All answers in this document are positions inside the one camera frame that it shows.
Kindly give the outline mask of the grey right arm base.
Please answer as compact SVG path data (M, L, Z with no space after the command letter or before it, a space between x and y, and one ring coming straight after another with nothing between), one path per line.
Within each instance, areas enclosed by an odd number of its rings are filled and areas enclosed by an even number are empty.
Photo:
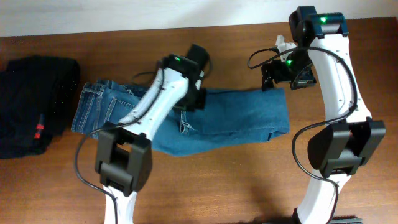
M263 224L299 224L299 222L296 222L292 217L284 217L264 221ZM363 224L363 219L357 217L337 218L333 219L330 224Z

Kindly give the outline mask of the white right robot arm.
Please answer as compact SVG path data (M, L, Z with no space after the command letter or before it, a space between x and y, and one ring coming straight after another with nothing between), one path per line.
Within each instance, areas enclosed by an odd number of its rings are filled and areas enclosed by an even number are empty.
M357 217L334 216L340 192L368 163L386 133L366 107L354 75L349 31L340 12L319 14L300 6L289 17L293 41L278 36L275 55L262 62L262 89L287 82L292 90L319 85L325 120L307 145L311 169L307 193L291 223L360 223Z

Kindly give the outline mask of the blue denim jeans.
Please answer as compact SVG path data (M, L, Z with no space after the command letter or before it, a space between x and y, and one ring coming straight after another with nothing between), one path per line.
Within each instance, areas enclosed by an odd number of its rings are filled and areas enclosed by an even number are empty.
M138 104L147 88L111 80L86 83L71 130L87 134L114 124ZM220 147L267 142L289 132L289 112L281 88L267 91L206 91L202 110L172 110L152 141L155 151L189 156Z

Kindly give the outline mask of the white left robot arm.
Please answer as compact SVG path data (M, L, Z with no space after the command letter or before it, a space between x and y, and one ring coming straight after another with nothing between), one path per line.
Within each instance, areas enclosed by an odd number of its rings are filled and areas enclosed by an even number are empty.
M104 124L98 135L95 172L106 195L105 223L133 222L136 195L152 171L153 138L170 111L205 107L201 83L209 63L209 53L196 44L185 56L163 58L135 108L116 124Z

